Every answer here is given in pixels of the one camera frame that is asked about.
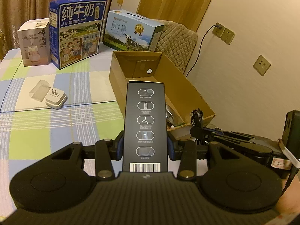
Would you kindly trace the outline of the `person's right hand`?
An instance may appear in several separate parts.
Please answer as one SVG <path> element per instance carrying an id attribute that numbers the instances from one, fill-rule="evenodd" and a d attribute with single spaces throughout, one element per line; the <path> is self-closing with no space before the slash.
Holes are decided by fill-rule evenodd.
<path id="1" fill-rule="evenodd" d="M 280 197 L 276 204 L 279 213 L 299 212 L 300 207 L 300 184 L 299 177 L 295 176 L 285 193 Z"/>

